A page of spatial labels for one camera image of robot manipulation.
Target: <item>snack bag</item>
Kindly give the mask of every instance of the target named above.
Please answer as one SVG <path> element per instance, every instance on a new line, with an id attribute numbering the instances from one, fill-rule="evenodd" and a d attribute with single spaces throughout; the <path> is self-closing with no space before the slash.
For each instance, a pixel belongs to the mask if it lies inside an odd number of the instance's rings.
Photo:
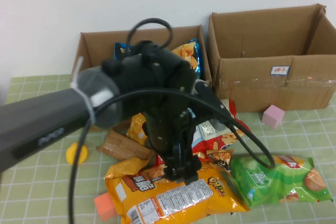
<path id="1" fill-rule="evenodd" d="M 123 60 L 126 54 L 127 44 L 116 42 L 114 43 L 114 59 L 115 60 Z M 133 46 L 129 46 L 128 52 L 132 49 Z"/>
<path id="2" fill-rule="evenodd" d="M 167 181 L 163 167 L 115 179 L 106 177 L 122 224 L 191 223 L 207 215 L 249 210 L 231 190 L 234 180 L 226 182 L 226 175 L 208 164 L 203 164 L 198 180 L 188 186 Z"/>
<path id="3" fill-rule="evenodd" d="M 143 123 L 146 122 L 146 118 L 143 114 L 139 113 L 132 117 L 131 126 L 128 129 L 126 136 L 130 139 L 138 142 L 141 145 L 145 145 L 147 136 L 142 129 Z"/>
<path id="4" fill-rule="evenodd" d="M 267 169 L 252 157 L 233 158 L 232 175 L 250 207 L 287 201 L 322 201 L 332 197 L 311 158 L 273 156 L 276 166 Z M 260 156 L 268 162 L 266 156 Z"/>
<path id="5" fill-rule="evenodd" d="M 191 68 L 195 70 L 197 78 L 199 79 L 201 77 L 199 60 L 202 58 L 202 53 L 196 38 L 193 38 L 179 47 L 176 47 L 174 50 L 172 50 L 172 52 L 188 61 L 191 65 Z"/>
<path id="6" fill-rule="evenodd" d="M 208 150 L 206 155 L 208 159 L 211 159 L 211 163 L 224 169 L 228 173 L 230 172 L 230 160 L 234 149 L 231 150 Z"/>
<path id="7" fill-rule="evenodd" d="M 232 117 L 236 117 L 235 103 L 230 99 L 221 100 L 222 104 L 231 113 Z M 246 129 L 250 130 L 246 124 L 238 120 Z M 237 130 L 239 136 L 244 136 L 241 130 Z M 197 153 L 202 162 L 209 161 L 206 158 L 208 150 L 224 150 L 237 141 L 237 137 L 223 125 L 222 129 L 215 129 L 209 121 L 205 121 L 196 127 L 194 139 L 192 142 L 193 153 Z"/>

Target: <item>open cardboard box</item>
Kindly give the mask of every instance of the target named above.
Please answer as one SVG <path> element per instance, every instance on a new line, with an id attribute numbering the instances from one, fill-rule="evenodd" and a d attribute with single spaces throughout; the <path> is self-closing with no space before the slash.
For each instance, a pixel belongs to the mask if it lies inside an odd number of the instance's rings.
<path id="1" fill-rule="evenodd" d="M 125 43 L 128 33 L 129 31 L 81 33 L 72 73 L 74 72 L 76 62 L 80 56 L 83 56 L 83 63 L 80 70 L 99 66 L 102 60 L 113 58 L 114 43 Z M 135 45 L 140 40 L 152 40 L 157 44 L 162 44 L 167 40 L 167 37 L 168 31 L 165 28 L 137 30 L 133 35 L 131 44 Z M 169 44 L 168 49 L 172 50 L 193 38 L 197 39 L 202 51 L 202 58 L 200 58 L 201 79 L 206 81 L 209 85 L 212 85 L 201 26 L 173 28 L 173 39 Z M 129 122 L 124 122 L 124 124 L 119 126 L 121 127 L 122 125 L 129 125 Z"/>
<path id="2" fill-rule="evenodd" d="M 213 13 L 209 65 L 238 112 L 321 109 L 335 92 L 336 30 L 325 6 Z"/>

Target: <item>zip tie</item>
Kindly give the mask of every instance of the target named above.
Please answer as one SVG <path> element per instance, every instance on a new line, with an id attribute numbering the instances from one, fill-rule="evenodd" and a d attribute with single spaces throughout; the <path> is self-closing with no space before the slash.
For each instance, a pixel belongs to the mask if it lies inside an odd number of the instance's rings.
<path id="1" fill-rule="evenodd" d="M 90 116 L 90 122 L 91 125 L 95 124 L 96 122 L 96 114 L 94 113 L 93 110 L 93 106 L 91 104 L 90 98 L 78 88 L 78 83 L 77 83 L 77 79 L 78 79 L 78 73 L 79 73 L 79 69 L 80 66 L 83 63 L 83 56 L 80 56 L 76 62 L 76 66 L 75 66 L 75 70 L 73 72 L 73 78 L 72 78 L 72 82 L 70 84 L 70 87 L 75 90 L 81 97 L 83 97 L 86 108 L 88 109 L 89 112 L 89 116 Z"/>

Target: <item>barcode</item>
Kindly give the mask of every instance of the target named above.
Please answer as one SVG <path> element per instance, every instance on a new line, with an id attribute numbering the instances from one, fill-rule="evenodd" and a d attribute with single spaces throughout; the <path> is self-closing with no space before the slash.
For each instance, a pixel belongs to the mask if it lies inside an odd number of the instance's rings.
<path id="1" fill-rule="evenodd" d="M 136 206 L 132 207 L 127 215 L 130 217 L 131 219 L 131 224 L 143 224 L 142 220 L 139 216 L 138 210 L 136 209 Z"/>

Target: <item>table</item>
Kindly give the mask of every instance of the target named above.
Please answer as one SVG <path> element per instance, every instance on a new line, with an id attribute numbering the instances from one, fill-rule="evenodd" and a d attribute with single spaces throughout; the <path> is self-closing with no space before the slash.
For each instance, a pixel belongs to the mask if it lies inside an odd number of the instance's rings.
<path id="1" fill-rule="evenodd" d="M 69 87 L 70 75 L 13 78 L 6 103 L 16 102 Z M 336 200 L 336 95 L 323 110 L 288 111 L 273 130 L 261 123 L 260 113 L 240 113 L 243 120 L 272 153 L 312 157 Z M 70 165 L 66 149 L 78 140 L 76 131 L 3 173 L 0 186 L 0 223 L 67 223 Z M 105 193 L 104 176 L 117 161 L 95 150 L 106 132 L 89 133 L 89 157 L 79 166 L 75 193 L 76 223 L 119 223 L 115 217 L 102 222 L 93 199 Z M 246 153 L 236 143 L 235 154 Z M 211 215 L 201 223 L 336 223 L 335 202 L 294 202 L 264 205 L 249 212 Z"/>

